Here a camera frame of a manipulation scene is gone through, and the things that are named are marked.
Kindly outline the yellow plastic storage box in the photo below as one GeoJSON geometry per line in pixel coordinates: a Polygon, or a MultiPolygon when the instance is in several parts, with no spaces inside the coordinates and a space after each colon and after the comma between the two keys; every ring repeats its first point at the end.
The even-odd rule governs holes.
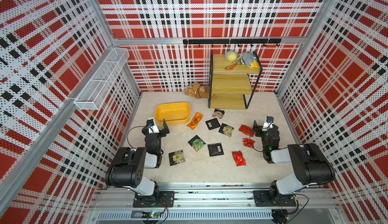
{"type": "Polygon", "coordinates": [[[157,106],[155,120],[160,125],[166,121],[167,125],[185,125],[191,118],[191,108],[186,102],[166,103],[157,106]]]}

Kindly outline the red tea bag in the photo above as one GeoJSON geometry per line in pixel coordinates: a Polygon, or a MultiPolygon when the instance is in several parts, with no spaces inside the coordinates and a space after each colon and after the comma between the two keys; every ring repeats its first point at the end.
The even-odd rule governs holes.
{"type": "Polygon", "coordinates": [[[244,138],[243,143],[245,147],[254,148],[255,141],[252,139],[244,138]]]}
{"type": "Polygon", "coordinates": [[[238,129],[241,133],[253,137],[255,133],[253,132],[252,128],[246,125],[241,125],[240,128],[238,129]]]}
{"type": "Polygon", "coordinates": [[[233,151],[232,156],[233,156],[233,159],[235,161],[236,166],[246,165],[246,161],[245,161],[241,151],[233,151]]]}

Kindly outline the black green label tea bag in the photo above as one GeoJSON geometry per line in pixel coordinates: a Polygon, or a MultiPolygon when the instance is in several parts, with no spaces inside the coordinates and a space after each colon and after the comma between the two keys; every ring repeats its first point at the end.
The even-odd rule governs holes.
{"type": "Polygon", "coordinates": [[[191,140],[188,141],[188,143],[193,147],[195,152],[198,152],[206,145],[206,143],[198,135],[194,136],[191,140]]]}

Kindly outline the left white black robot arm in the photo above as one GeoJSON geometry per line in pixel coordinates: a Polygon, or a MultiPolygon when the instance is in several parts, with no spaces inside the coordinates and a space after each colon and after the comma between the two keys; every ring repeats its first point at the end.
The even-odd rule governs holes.
{"type": "Polygon", "coordinates": [[[154,119],[148,119],[142,133],[144,147],[120,147],[106,173],[108,187],[129,189],[135,193],[133,207],[172,207],[173,191],[160,191],[159,184],[144,176],[144,169],[156,169],[161,165],[163,150],[161,139],[169,134],[166,121],[158,129],[154,119]]]}

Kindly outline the orange tea bag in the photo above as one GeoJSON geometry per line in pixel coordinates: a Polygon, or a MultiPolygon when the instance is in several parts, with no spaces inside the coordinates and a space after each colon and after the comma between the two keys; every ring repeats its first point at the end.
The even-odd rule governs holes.
{"type": "Polygon", "coordinates": [[[190,123],[187,125],[189,128],[191,128],[192,130],[194,130],[197,125],[199,124],[199,122],[202,120],[203,118],[203,115],[200,114],[200,113],[196,113],[193,117],[193,119],[190,121],[190,123]]]}

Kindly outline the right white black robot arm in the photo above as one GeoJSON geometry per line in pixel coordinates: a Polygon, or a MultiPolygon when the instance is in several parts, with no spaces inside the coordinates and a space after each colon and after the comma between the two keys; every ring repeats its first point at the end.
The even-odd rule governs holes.
{"type": "Polygon", "coordinates": [[[291,163],[293,171],[280,180],[273,181],[268,190],[254,191],[257,207],[299,206],[296,192],[314,185],[324,185],[335,180],[335,172],[316,144],[290,144],[279,148],[280,134],[273,117],[264,125],[253,124],[252,132],[262,140],[263,158],[269,164],[291,163]]]}

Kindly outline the black beige label tea bag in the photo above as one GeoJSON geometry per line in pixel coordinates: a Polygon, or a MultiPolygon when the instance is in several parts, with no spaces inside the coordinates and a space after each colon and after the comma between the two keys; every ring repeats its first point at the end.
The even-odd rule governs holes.
{"type": "Polygon", "coordinates": [[[181,163],[184,163],[185,161],[186,160],[185,160],[185,155],[183,150],[178,150],[178,151],[169,153],[170,166],[181,164],[181,163]]]}

